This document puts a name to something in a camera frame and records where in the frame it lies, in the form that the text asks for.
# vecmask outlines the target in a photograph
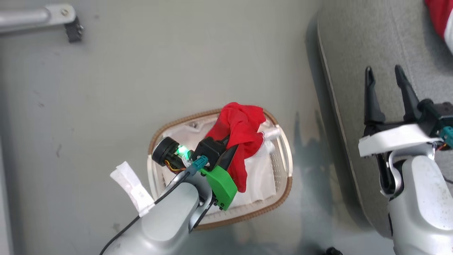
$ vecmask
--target red cloth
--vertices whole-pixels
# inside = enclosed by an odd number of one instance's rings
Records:
[[[247,188],[247,171],[244,160],[253,156],[263,143],[263,134],[257,133],[257,131],[264,121],[266,118],[263,108],[229,103],[222,108],[216,124],[206,135],[214,140],[222,140],[230,135],[227,149],[238,144],[228,173],[239,192],[245,192]]]
[[[453,9],[453,0],[425,0],[436,33],[445,39],[445,30]]]

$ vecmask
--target gray floor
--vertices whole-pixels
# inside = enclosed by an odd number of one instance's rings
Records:
[[[56,0],[4,0],[0,8]],[[85,26],[0,37],[1,135],[16,254],[97,254],[136,211],[109,174],[149,188],[163,124],[237,101],[272,112],[294,157],[277,210],[192,234],[187,254],[393,254],[361,214],[339,152],[312,0],[69,0]]]

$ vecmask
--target teal connector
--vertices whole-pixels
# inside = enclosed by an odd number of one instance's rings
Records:
[[[448,146],[453,148],[453,127],[446,126],[442,128],[439,136]]]
[[[203,155],[195,160],[192,165],[187,167],[186,171],[190,173],[190,176],[193,176],[196,172],[200,171],[207,164],[207,162],[207,157]]]

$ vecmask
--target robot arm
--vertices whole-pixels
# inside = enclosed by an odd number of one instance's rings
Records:
[[[70,43],[82,40],[83,27],[74,7],[69,4],[46,5],[34,10],[0,11],[0,33],[55,25],[64,25]]]
[[[237,187],[226,171],[237,146],[226,149],[229,137],[203,139],[189,151],[170,137],[154,149],[152,159],[177,173],[148,213],[135,218],[101,251],[101,255],[180,254],[188,235],[212,205],[227,210]]]
[[[397,255],[453,252],[453,198],[434,161],[436,150],[452,146],[453,106],[419,102],[400,66],[395,67],[406,114],[384,123],[370,67],[365,81],[365,132],[361,157],[376,156],[381,193],[389,198],[389,222]],[[395,162],[397,157],[405,159]]]

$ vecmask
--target laundry basket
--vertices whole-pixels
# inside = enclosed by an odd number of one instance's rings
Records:
[[[151,195],[154,199],[157,199],[165,189],[163,168],[151,159],[154,147],[163,138],[163,134],[172,128],[181,128],[181,126],[184,125],[188,127],[196,127],[203,122],[215,121],[217,120],[219,113],[220,109],[217,109],[188,116],[168,123],[156,132],[154,137],[151,139],[151,143],[149,144],[147,162]],[[293,182],[293,159],[289,143],[285,133],[278,125],[274,116],[266,110],[264,110],[264,114],[267,123],[280,129],[281,132],[281,136],[273,140],[275,150],[270,154],[276,194],[261,201],[255,201],[250,204],[230,208],[226,211],[219,211],[206,215],[198,225],[197,230],[215,228],[251,219],[279,207],[288,197]]]

